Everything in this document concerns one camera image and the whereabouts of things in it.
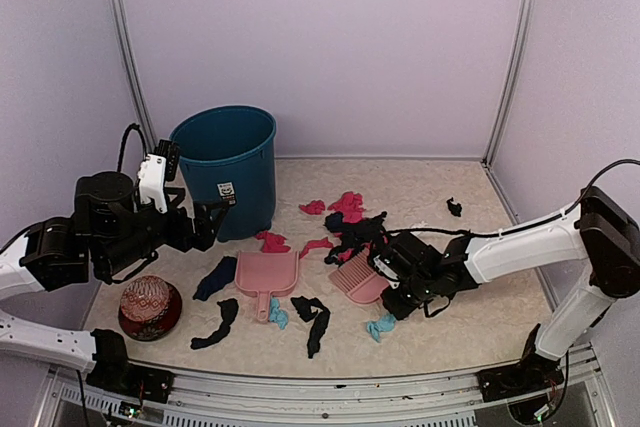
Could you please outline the pink plastic hand brush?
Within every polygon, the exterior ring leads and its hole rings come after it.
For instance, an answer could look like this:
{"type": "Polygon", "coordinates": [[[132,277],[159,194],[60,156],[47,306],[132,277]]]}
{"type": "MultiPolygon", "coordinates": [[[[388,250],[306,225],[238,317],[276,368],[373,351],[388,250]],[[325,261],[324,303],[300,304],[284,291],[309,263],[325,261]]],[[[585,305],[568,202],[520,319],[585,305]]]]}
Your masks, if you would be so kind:
{"type": "Polygon", "coordinates": [[[353,303],[375,303],[389,286],[368,263],[369,249],[364,249],[328,275],[329,281],[353,303]]]}

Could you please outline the pink plastic dustpan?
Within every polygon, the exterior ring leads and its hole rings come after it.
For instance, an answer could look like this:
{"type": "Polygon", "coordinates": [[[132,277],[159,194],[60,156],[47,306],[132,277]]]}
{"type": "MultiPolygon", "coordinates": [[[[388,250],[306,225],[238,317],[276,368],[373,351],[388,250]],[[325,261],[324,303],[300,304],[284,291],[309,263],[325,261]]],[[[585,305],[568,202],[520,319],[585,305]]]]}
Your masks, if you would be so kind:
{"type": "Polygon", "coordinates": [[[256,299],[255,319],[269,320],[272,297],[292,293],[299,277],[299,253],[239,252],[234,283],[244,295],[256,299]]]}

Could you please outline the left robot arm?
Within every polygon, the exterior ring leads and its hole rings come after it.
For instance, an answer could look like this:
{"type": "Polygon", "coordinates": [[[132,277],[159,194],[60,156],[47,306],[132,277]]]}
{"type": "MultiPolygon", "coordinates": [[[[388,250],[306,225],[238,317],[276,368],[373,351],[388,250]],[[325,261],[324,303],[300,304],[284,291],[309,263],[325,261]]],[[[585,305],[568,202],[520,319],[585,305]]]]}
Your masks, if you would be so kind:
{"type": "MultiPolygon", "coordinates": [[[[182,207],[182,188],[161,188],[158,199],[143,200],[134,181],[107,171],[76,183],[74,212],[24,228],[1,249],[1,297],[52,292],[91,277],[120,283],[142,272],[162,246],[180,252],[206,251],[216,240],[231,205],[196,202],[182,207]]],[[[121,392],[140,381],[123,337],[111,330],[75,331],[1,315],[4,352],[102,377],[121,392]]]]}

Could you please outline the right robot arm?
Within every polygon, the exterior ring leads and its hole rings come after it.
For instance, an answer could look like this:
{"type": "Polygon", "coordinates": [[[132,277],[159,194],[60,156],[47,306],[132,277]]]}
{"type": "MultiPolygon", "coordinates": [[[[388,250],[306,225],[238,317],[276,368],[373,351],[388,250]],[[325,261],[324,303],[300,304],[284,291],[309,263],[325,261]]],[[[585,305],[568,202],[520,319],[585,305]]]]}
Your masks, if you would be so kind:
{"type": "Polygon", "coordinates": [[[413,229],[385,233],[368,262],[388,282],[384,307],[403,320],[437,297],[516,272],[579,260],[586,271],[554,310],[530,333],[511,373],[523,391],[546,379],[571,345],[618,300],[639,291],[639,226],[595,183],[570,205],[539,219],[493,233],[451,232],[445,251],[421,241],[413,229]]]}

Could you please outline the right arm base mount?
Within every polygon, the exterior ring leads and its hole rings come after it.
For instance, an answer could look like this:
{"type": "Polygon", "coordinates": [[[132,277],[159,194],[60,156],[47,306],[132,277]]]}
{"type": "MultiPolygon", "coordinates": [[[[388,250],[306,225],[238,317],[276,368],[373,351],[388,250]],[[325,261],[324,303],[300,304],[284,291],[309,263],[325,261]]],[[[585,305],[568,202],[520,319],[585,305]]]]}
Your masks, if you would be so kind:
{"type": "Polygon", "coordinates": [[[564,382],[560,361],[547,359],[537,353],[535,340],[540,327],[537,324],[529,333],[517,362],[476,373],[484,402],[521,396],[564,382]]]}

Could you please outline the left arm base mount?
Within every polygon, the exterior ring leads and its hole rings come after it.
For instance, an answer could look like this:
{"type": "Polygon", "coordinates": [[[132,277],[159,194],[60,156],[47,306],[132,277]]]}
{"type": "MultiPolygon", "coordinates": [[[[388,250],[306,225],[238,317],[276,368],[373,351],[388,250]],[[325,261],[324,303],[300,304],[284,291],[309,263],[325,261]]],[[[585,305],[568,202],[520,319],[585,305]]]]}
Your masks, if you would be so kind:
{"type": "Polygon", "coordinates": [[[92,355],[95,365],[86,376],[90,386],[141,402],[168,402],[174,381],[172,372],[132,363],[119,333],[94,329],[90,335],[96,347],[92,355]]]}

